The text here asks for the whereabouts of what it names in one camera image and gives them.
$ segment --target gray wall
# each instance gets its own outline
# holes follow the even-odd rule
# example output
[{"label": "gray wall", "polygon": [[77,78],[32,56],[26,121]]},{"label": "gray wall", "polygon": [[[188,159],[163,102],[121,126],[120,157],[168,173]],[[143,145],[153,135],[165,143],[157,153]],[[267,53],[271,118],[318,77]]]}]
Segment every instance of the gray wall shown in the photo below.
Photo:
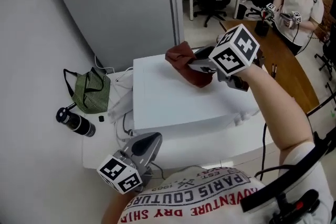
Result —
[{"label": "gray wall", "polygon": [[0,0],[0,18],[0,222],[100,223],[111,189],[55,120],[62,69],[88,71],[90,49],[60,0]]},{"label": "gray wall", "polygon": [[116,71],[175,45],[171,0],[64,0],[88,44]]}]

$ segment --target black pants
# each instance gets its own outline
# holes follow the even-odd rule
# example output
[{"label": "black pants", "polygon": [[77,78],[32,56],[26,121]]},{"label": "black pants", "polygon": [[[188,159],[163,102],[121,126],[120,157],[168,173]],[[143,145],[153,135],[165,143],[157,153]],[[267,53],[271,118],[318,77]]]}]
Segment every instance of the black pants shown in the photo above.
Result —
[{"label": "black pants", "polygon": [[282,39],[282,41],[287,45],[287,47],[290,49],[290,51],[296,55],[298,54],[299,50],[301,49],[300,46],[295,45],[293,42],[291,42],[287,37],[285,37],[280,31],[277,29],[275,24],[273,24],[273,30],[277,35]]}]

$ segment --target bag handle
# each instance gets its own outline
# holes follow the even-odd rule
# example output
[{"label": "bag handle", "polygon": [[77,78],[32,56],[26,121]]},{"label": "bag handle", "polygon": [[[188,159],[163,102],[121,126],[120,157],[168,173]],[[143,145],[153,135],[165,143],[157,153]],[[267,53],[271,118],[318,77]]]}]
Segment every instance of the bag handle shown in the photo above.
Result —
[{"label": "bag handle", "polygon": [[75,77],[77,77],[78,74],[77,74],[76,72],[71,72],[71,71],[69,71],[69,70],[67,70],[67,69],[63,69],[63,74],[64,74],[65,83],[67,84],[67,87],[68,87],[68,91],[69,91],[69,93],[70,93],[70,96],[73,97],[73,96],[74,96],[74,91],[72,90],[70,84],[69,84],[68,81],[67,81],[66,73],[72,74],[72,75],[74,75]]},{"label": "bag handle", "polygon": [[92,67],[91,69],[92,73],[94,73],[101,81],[101,89],[100,90],[97,90],[97,89],[92,89],[92,88],[86,88],[86,81],[87,79],[89,78],[88,74],[87,74],[87,77],[85,79],[85,89],[84,89],[84,93],[88,93],[88,92],[100,92],[103,90],[104,88],[104,81],[103,79],[99,76],[99,74],[97,73],[97,71]]}]

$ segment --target black water bottle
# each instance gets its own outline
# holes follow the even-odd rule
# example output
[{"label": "black water bottle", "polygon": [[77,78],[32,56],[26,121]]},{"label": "black water bottle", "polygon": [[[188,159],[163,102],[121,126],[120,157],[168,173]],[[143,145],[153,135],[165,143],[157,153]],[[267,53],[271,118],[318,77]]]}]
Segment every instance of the black water bottle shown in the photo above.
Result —
[{"label": "black water bottle", "polygon": [[91,122],[67,108],[60,108],[57,111],[56,120],[81,135],[92,137],[96,132],[96,127]]}]

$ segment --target red button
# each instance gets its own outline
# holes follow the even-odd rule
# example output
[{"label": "red button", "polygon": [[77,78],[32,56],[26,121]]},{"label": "red button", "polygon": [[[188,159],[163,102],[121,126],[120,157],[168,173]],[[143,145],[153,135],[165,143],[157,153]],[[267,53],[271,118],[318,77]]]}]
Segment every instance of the red button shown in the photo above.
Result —
[{"label": "red button", "polygon": [[296,204],[296,209],[299,210],[303,207],[303,202],[299,201],[297,204]]}]

